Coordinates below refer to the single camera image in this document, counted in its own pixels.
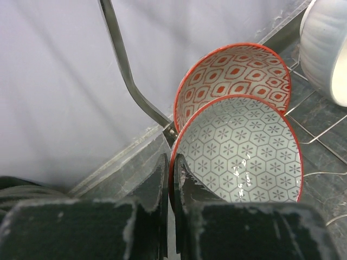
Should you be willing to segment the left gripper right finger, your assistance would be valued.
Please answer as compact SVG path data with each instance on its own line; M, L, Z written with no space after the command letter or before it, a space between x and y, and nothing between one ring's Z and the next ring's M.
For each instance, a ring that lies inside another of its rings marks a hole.
M229 203L173 161L176 251L181 259L338 259L320 214L302 203Z

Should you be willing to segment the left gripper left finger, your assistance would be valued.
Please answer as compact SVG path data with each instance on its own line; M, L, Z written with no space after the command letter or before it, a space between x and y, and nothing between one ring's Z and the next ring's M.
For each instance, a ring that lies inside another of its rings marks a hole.
M1 259L163 259L169 162L122 199L20 199L1 221Z

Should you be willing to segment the red patterned bowl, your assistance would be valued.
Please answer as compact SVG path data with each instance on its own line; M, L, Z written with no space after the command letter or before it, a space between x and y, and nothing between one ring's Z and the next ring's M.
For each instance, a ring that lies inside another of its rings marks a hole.
M272 49L256 43L236 43L201 58L181 80L173 106L179 132L208 102L232 94L257 96L286 113L291 97L290 72Z

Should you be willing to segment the plain white bowl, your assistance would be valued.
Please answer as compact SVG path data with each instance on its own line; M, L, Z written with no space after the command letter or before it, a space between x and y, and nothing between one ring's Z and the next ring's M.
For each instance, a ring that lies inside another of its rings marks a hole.
M346 107L346 1L311 1L299 33L300 63L309 83Z

